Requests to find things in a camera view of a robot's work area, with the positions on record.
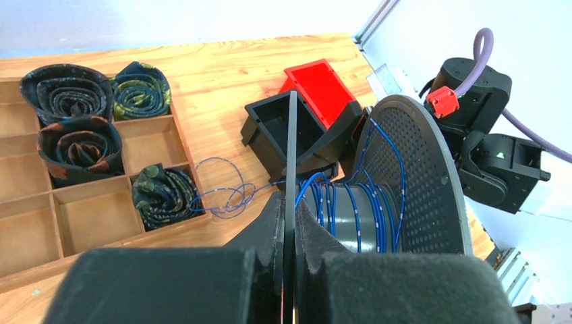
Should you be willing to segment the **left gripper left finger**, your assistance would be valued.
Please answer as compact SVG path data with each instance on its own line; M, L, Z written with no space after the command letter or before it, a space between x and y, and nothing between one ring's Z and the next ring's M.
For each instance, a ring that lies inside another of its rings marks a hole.
M45 323L279 323L284 196L222 247L97 248L71 267Z

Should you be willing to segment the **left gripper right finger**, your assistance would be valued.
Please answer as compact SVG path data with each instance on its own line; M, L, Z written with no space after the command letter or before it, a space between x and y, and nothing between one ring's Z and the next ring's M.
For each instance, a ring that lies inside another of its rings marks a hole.
M518 323L489 264L459 254L353 253L295 212L299 323Z

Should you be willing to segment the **grey filament spool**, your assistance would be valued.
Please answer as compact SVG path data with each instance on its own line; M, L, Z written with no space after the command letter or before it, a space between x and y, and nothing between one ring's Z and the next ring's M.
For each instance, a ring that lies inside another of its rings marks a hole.
M415 99L391 95L368 114L347 176L287 176L284 316L296 318L295 212L353 253L472 253L461 185L445 140Z

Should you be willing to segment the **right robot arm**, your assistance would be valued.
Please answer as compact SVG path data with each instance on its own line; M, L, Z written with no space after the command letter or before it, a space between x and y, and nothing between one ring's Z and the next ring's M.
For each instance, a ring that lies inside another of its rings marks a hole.
M541 168L542 147L532 140L491 129L509 102L512 80L487 66L461 97L459 108L435 114L457 165L464 195L516 214L539 181L551 174Z

